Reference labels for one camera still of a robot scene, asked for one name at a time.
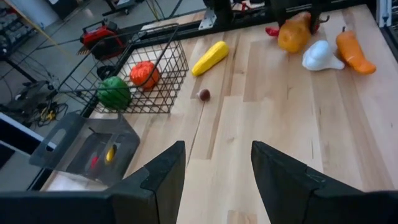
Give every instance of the red power tool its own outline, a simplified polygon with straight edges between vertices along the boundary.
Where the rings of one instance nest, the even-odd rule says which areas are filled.
[[[101,27],[87,31],[87,28],[101,24]],[[118,25],[114,22],[105,21],[94,23],[83,28],[83,35],[80,37],[83,47],[78,55],[91,52],[95,59],[104,60],[121,54],[126,47],[126,40],[121,35]]]

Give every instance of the wooden table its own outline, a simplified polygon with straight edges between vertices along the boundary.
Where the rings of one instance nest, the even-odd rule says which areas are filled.
[[[251,167],[253,140],[358,189],[397,189],[397,62],[366,6],[326,15],[330,20],[311,42],[326,39],[335,47],[348,26],[377,65],[375,74],[309,72],[302,54],[288,55],[264,33],[276,23],[183,40],[190,68],[219,40],[230,53],[201,77],[188,73],[170,114],[125,114],[141,137],[126,175],[184,140],[188,165],[178,223],[269,223]],[[201,88],[211,91],[207,103],[195,96]],[[54,172],[44,190],[104,189],[66,176]]]

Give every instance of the green toy pepper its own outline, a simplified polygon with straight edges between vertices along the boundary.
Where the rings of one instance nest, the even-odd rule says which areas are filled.
[[[98,90],[97,97],[108,109],[125,110],[131,101],[131,94],[128,85],[119,77],[105,79]]]

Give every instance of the white toy garlic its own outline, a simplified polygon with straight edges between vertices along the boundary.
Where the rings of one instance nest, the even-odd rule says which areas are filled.
[[[316,41],[304,52],[302,65],[310,71],[319,71],[327,68],[344,68],[344,63],[333,55],[329,43],[325,40]]]

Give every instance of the wire basket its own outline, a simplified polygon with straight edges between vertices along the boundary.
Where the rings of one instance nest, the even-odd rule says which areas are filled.
[[[124,40],[124,47],[110,51],[122,53],[102,60],[86,55],[61,82],[58,92],[99,113],[169,113],[188,70],[176,36],[177,24],[171,24],[106,38]],[[133,83],[130,72],[143,62],[152,65],[151,70],[147,68],[150,75]]]

